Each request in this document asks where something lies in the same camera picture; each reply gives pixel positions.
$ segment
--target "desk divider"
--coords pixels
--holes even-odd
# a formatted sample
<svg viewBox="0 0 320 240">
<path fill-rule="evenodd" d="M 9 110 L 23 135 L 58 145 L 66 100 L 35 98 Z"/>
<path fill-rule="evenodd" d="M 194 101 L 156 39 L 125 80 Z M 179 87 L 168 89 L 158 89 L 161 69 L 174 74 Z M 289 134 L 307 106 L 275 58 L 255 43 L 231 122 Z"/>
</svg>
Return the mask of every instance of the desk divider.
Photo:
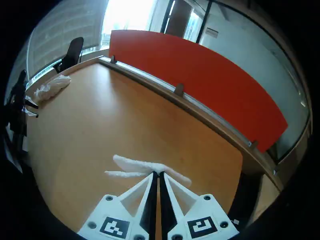
<svg viewBox="0 0 320 240">
<path fill-rule="evenodd" d="M 149 31 L 113 30 L 109 57 L 177 86 L 224 118 L 261 152 L 288 124 L 268 93 L 220 54 L 191 41 Z"/>
</svg>

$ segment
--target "office chair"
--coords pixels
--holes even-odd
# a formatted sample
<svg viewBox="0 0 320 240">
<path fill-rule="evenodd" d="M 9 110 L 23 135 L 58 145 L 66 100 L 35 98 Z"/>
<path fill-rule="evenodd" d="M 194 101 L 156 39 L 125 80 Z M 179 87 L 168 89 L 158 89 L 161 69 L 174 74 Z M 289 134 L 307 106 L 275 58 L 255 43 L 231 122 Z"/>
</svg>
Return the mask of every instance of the office chair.
<svg viewBox="0 0 320 240">
<path fill-rule="evenodd" d="M 53 68 L 57 71 L 57 73 L 66 70 L 78 63 L 78 59 L 83 46 L 83 37 L 75 38 L 70 42 L 69 49 L 67 51 L 66 56 L 53 66 Z"/>
</svg>

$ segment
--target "window blind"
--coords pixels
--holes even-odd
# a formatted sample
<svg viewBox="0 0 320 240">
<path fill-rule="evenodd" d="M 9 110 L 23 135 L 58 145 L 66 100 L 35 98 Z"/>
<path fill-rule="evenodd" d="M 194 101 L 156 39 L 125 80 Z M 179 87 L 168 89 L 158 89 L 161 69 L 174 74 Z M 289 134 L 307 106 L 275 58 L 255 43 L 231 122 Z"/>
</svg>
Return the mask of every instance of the window blind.
<svg viewBox="0 0 320 240">
<path fill-rule="evenodd" d="M 72 39 L 84 38 L 83 49 L 99 46 L 108 0 L 64 0 L 36 26 L 30 39 L 28 73 L 61 59 Z"/>
</svg>

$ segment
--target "desk surface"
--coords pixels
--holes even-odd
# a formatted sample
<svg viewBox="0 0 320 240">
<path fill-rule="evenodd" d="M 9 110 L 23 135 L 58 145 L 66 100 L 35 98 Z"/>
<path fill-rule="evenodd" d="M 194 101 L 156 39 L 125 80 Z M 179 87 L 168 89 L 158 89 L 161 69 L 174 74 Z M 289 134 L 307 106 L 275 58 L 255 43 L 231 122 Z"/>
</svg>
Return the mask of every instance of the desk surface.
<svg viewBox="0 0 320 240">
<path fill-rule="evenodd" d="M 78 231 L 105 194 L 120 195 L 141 178 L 115 181 L 114 154 L 163 163 L 211 193 L 228 212 L 241 153 L 161 96 L 100 64 L 72 81 L 28 119 L 28 147 L 38 187 L 52 213 Z"/>
</svg>

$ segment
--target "white cloth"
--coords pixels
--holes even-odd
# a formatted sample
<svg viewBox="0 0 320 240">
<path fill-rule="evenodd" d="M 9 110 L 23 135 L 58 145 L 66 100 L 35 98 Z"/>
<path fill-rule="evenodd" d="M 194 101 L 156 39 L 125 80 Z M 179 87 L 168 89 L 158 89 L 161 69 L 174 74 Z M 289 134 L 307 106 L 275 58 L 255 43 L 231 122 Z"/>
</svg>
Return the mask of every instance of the white cloth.
<svg viewBox="0 0 320 240">
<path fill-rule="evenodd" d="M 56 77 L 47 84 L 41 85 L 41 87 L 34 92 L 34 101 L 39 103 L 41 101 L 48 100 L 55 96 L 60 89 L 68 86 L 70 82 L 71 78 L 69 76 L 60 75 Z"/>
<path fill-rule="evenodd" d="M 113 160 L 125 172 L 105 171 L 107 175 L 112 177 L 141 177 L 148 176 L 151 172 L 155 171 L 158 174 L 160 172 L 166 172 L 172 178 L 174 178 L 176 181 L 180 182 L 182 185 L 186 187 L 189 187 L 192 184 L 192 181 L 189 178 L 183 176 L 182 174 L 176 172 L 172 168 L 169 168 L 168 166 L 161 163 L 131 160 L 129 158 L 121 157 L 118 155 L 114 155 Z"/>
</svg>

